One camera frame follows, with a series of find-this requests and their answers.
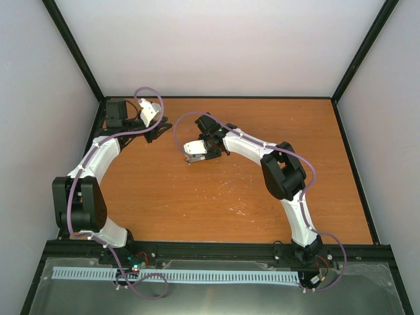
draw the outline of table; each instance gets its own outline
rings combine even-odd
[[[190,111],[210,112],[267,142],[289,142],[317,170],[306,197],[315,227],[343,243],[372,243],[330,100],[165,99],[171,123]],[[180,123],[181,144],[197,139],[197,118]],[[260,167],[237,154],[188,164],[172,131],[151,144],[138,137],[113,160],[101,182],[112,220],[136,240],[290,242],[287,217]]]

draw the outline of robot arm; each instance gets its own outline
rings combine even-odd
[[[111,138],[104,144],[101,141],[110,135],[127,131],[140,131],[147,128],[161,113],[159,104],[140,100],[143,108],[138,117],[127,119],[125,100],[109,100],[106,103],[106,128],[99,128],[89,151],[79,165],[66,177],[56,177],[52,183],[52,196],[56,223],[59,228],[67,229],[67,204],[72,203],[72,226],[75,232],[89,233],[92,236],[110,244],[112,247],[124,247],[127,240],[133,238],[130,231],[118,226],[107,216],[107,209],[99,184],[111,162],[120,151],[136,137],[136,135]],[[147,142],[157,139],[162,133],[172,127],[163,117],[161,123],[153,130],[143,133]],[[90,153],[93,155],[84,163]],[[82,172],[77,181],[73,200],[69,201],[70,187],[79,170]]]
[[[196,121],[201,131],[199,140],[186,143],[184,152],[188,162],[213,159],[221,156],[221,152],[240,154],[261,166],[268,191],[280,200],[285,209],[291,227],[292,244],[295,246],[295,256],[302,263],[312,260],[322,248],[321,238],[305,224],[300,202],[303,203],[305,217],[310,226],[312,221],[306,204],[306,198],[299,201],[299,196],[305,188],[306,173],[300,161],[288,154],[265,148],[262,140],[247,135],[234,125],[227,126],[235,132],[221,127],[216,121],[205,115]],[[252,139],[261,145],[249,141]],[[293,148],[287,142],[280,145],[266,143],[289,151]]]

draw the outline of white panel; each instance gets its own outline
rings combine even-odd
[[[420,2],[400,1],[339,103],[383,243],[420,314]]]
[[[383,0],[58,0],[105,95],[331,96]]]
[[[42,1],[2,1],[0,30],[0,313],[19,314],[97,102]]]

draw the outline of scratch on table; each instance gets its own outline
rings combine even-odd
[[[219,186],[217,189],[222,188],[224,185],[229,184],[230,182],[234,182],[234,181],[236,181],[236,180],[238,180],[238,178],[237,178],[237,179],[228,180],[228,181],[227,181],[227,182],[225,182],[222,186]]]

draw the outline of purple cable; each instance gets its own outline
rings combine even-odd
[[[151,92],[153,92],[154,94],[156,94],[156,96],[157,96],[157,98],[159,99],[159,102],[160,102],[160,106],[161,106],[161,109],[162,109],[162,114],[161,114],[161,116],[159,117],[159,119],[152,125],[152,126],[150,126],[149,128],[146,128],[146,129],[144,129],[144,130],[140,130],[140,131],[127,131],[127,132],[124,132],[124,133],[116,133],[116,134],[114,134],[114,135],[111,135],[111,136],[107,136],[104,140],[102,140],[102,141],[100,141],[99,143],[98,143],[98,146],[95,146],[88,154],[87,154],[87,156],[86,156],[86,158],[85,158],[85,160],[83,161],[83,163],[80,165],[80,170],[76,173],[76,176],[74,177],[74,179],[73,179],[73,182],[72,182],[72,185],[71,185],[71,187],[70,187],[70,192],[69,192],[69,196],[68,196],[68,203],[67,203],[67,228],[68,228],[68,232],[70,233],[70,236],[71,237],[73,237],[73,238],[81,238],[81,237],[83,237],[83,236],[86,236],[86,235],[90,235],[90,236],[92,236],[90,233],[82,233],[82,234],[79,234],[79,235],[76,235],[76,234],[74,234],[74,230],[73,230],[73,226],[72,226],[72,200],[73,200],[73,197],[74,197],[74,191],[75,191],[75,189],[76,189],[76,185],[77,185],[77,182],[78,182],[78,180],[79,180],[79,178],[80,178],[80,175],[82,174],[82,172],[83,172],[83,170],[84,170],[84,168],[86,167],[86,164],[91,160],[91,158],[92,158],[92,156],[95,154],[95,152],[99,149],[99,146],[102,146],[106,141],[109,141],[110,139],[113,139],[113,138],[116,138],[116,137],[121,137],[121,136],[129,136],[129,135],[141,135],[142,133],[147,133],[148,131],[151,131],[152,129],[154,129],[155,127],[157,127],[158,125],[159,125],[159,123],[161,122],[161,120],[162,120],[162,117],[163,117],[163,112],[164,112],[164,109],[165,109],[165,106],[163,105],[163,100],[162,100],[162,97],[160,96],[160,94],[157,92],[157,91],[155,91],[154,89],[152,89],[151,87],[139,87],[136,91],[135,91],[135,93],[134,93],[134,98],[136,99],[136,100],[138,100],[138,98],[137,98],[137,94],[140,92],[140,91],[143,91],[143,90],[148,90],[148,91],[151,91]],[[106,245],[105,243],[103,243],[102,241],[100,241],[98,238],[96,238],[96,237],[92,237],[92,239],[94,240],[94,241],[96,241],[96,242],[98,242],[99,244],[101,244],[101,245]],[[162,274],[159,274],[159,276],[163,279],[163,281],[165,282],[165,290],[164,290],[164,292],[161,294],[161,295],[159,295],[158,297],[148,297],[147,295],[143,295],[143,294],[141,294],[140,292],[138,292],[137,290],[136,290],[136,288],[134,287],[134,284],[131,284],[130,282],[129,282],[129,280],[127,279],[127,276],[125,275],[125,273],[124,273],[124,269],[123,269],[123,267],[122,267],[122,265],[121,265],[121,262],[119,261],[119,259],[118,259],[118,256],[117,256],[117,253],[114,251],[114,249],[111,247],[111,246],[108,246],[108,248],[110,249],[110,251],[111,251],[111,253],[112,253],[112,255],[114,256],[114,258],[115,258],[115,260],[116,260],[116,262],[117,262],[117,265],[118,265],[118,268],[119,268],[119,271],[121,272],[121,275],[124,277],[124,279],[125,279],[125,281],[128,283],[128,286],[137,294],[137,295],[139,295],[139,296],[141,296],[142,298],[144,298],[144,299],[149,299],[149,300],[156,300],[156,299],[160,299],[161,297],[163,297],[166,293],[167,293],[167,290],[168,290],[168,288],[167,288],[167,280],[166,280],[166,278],[165,278],[165,276],[164,275],[162,275]],[[144,280],[144,278],[142,278],[142,279],[139,279],[138,281],[136,281],[135,283],[136,284],[139,284],[142,280]]]
[[[259,141],[255,140],[255,139],[252,139],[252,138],[247,137],[246,135],[240,135],[240,133],[237,132],[237,131],[235,131],[235,129],[229,128],[228,126],[226,126],[225,124],[223,124],[222,122],[220,122],[216,117],[214,117],[214,116],[212,116],[212,115],[210,115],[208,113],[205,113],[205,112],[188,112],[188,113],[182,115],[181,117],[179,117],[178,120],[177,120],[177,122],[174,124],[174,127],[173,127],[173,136],[174,136],[174,139],[175,139],[175,144],[177,145],[178,149],[184,155],[186,155],[186,156],[189,156],[189,154],[187,154],[184,151],[183,147],[179,144],[179,141],[178,141],[178,138],[177,138],[177,128],[178,128],[178,124],[180,123],[180,121],[183,120],[186,116],[189,116],[189,115],[205,115],[207,117],[210,117],[211,119],[214,119],[218,124],[220,124],[220,126],[222,126],[223,128],[227,129],[228,131],[234,133],[235,135],[240,136],[240,137],[248,140],[249,142],[252,142],[253,144],[256,144],[257,146],[264,147],[264,142],[259,142]],[[300,159],[301,161],[303,161],[305,164],[307,164],[309,166],[310,170],[312,171],[312,179],[309,182],[308,186],[306,186],[302,190],[301,194],[299,195],[299,201],[303,201],[303,197],[308,192],[308,189],[315,183],[315,180],[316,180],[316,172],[315,172],[314,166],[311,163],[309,163],[309,161],[307,159],[305,159],[304,157],[300,156],[299,154],[296,154],[295,152],[292,152],[292,151],[289,151],[289,150],[285,150],[285,149],[282,149],[282,148],[277,148],[276,146],[270,146],[270,145],[266,145],[265,148],[268,148],[270,150],[279,151],[281,153],[285,153],[285,154],[289,154],[291,156],[294,156],[295,158]],[[343,277],[343,274],[344,274],[344,272],[346,270],[346,267],[347,267],[347,255],[346,255],[346,251],[345,251],[344,246],[341,243],[341,241],[335,235],[333,235],[331,233],[328,233],[328,232],[318,231],[313,226],[311,226],[309,224],[309,222],[308,222],[308,219],[307,219],[306,215],[305,215],[305,209],[303,207],[303,203],[302,202],[299,202],[299,205],[300,205],[300,208],[301,208],[302,217],[303,217],[303,220],[304,220],[304,223],[305,223],[306,227],[309,228],[311,231],[319,234],[319,235],[325,235],[325,236],[329,236],[329,237],[333,238],[339,244],[339,246],[341,248],[341,251],[343,252],[343,257],[344,257],[343,269],[341,270],[341,273],[339,274],[339,276],[337,277],[337,279],[333,283],[331,283],[329,286],[324,287],[322,289],[315,290],[315,292],[325,291],[325,290],[333,287],[334,285],[336,285],[337,282]]]

